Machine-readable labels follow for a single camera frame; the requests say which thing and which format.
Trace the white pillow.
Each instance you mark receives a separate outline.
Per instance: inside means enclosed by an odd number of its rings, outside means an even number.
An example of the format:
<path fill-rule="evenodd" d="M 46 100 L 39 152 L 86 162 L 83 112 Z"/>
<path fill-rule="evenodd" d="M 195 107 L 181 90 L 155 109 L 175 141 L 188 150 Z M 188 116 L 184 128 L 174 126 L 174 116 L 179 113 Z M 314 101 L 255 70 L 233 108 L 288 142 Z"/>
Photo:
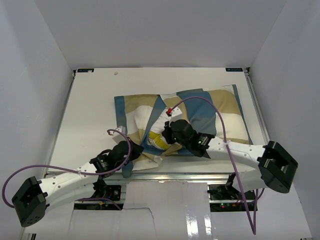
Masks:
<path fill-rule="evenodd" d="M 141 144 L 151 146 L 155 149 L 165 151 L 171 147 L 162 135 L 165 130 L 165 122 L 170 120 L 166 114 L 168 108 L 164 109 L 148 105 L 139 106 L 134 114 L 134 121 L 141 136 Z"/>

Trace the checkered blue beige pillowcase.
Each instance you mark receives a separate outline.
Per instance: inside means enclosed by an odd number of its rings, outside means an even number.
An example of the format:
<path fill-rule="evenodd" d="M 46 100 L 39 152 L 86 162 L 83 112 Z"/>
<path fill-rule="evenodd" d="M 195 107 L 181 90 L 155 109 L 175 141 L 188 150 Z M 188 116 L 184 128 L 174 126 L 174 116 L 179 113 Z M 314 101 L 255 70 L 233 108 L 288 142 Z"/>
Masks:
<path fill-rule="evenodd" d="M 245 122 L 236 85 L 226 85 L 213 90 L 202 88 L 179 91 L 172 94 L 134 94 L 114 97 L 117 126 L 126 128 L 127 136 L 137 145 L 144 147 L 140 157 L 122 167 L 122 176 L 128 178 L 133 171 L 158 168 L 164 159 L 190 157 L 192 154 L 174 143 L 162 151 L 141 144 L 141 135 L 134 115 L 139 106 L 150 106 L 163 110 L 178 107 L 182 119 L 200 133 L 207 133 L 241 144 L 252 140 Z"/>

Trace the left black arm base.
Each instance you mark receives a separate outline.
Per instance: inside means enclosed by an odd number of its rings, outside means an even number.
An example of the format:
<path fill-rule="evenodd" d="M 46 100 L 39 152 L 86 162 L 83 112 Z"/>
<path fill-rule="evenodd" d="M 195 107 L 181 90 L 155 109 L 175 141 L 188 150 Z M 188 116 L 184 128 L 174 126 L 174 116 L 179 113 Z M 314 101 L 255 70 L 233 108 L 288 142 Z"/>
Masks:
<path fill-rule="evenodd" d="M 98 180 L 97 182 L 93 183 L 93 195 L 90 197 L 82 197 L 80 201 L 93 201 L 108 199 L 111 201 L 119 201 L 121 199 L 121 185 L 110 185 L 106 184 L 104 180 Z"/>

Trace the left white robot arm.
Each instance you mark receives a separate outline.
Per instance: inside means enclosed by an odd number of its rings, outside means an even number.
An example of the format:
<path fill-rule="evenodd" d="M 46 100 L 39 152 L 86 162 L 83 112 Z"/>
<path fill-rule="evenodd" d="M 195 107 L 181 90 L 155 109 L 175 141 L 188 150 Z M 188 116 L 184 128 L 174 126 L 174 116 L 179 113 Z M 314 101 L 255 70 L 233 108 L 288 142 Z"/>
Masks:
<path fill-rule="evenodd" d="M 120 166 L 136 160 L 144 148 L 132 141 L 121 141 L 78 167 L 53 177 L 27 178 L 12 197 L 20 225 L 24 228 L 38 223 L 45 213 L 80 199 L 102 199 L 107 193 L 104 179 Z"/>

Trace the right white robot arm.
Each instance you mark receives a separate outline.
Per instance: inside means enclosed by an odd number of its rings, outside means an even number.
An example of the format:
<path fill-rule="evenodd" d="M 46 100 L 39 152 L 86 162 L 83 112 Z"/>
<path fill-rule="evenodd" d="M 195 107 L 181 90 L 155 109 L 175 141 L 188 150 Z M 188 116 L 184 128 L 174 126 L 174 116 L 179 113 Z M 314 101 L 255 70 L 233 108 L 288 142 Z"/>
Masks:
<path fill-rule="evenodd" d="M 267 145 L 225 143 L 212 134 L 196 132 L 184 119 L 166 121 L 162 136 L 169 144 L 180 144 L 193 156 L 251 167 L 250 171 L 235 173 L 229 178 L 225 192 L 233 200 L 244 192 L 263 188 L 287 194 L 299 165 L 278 142 L 269 141 Z"/>

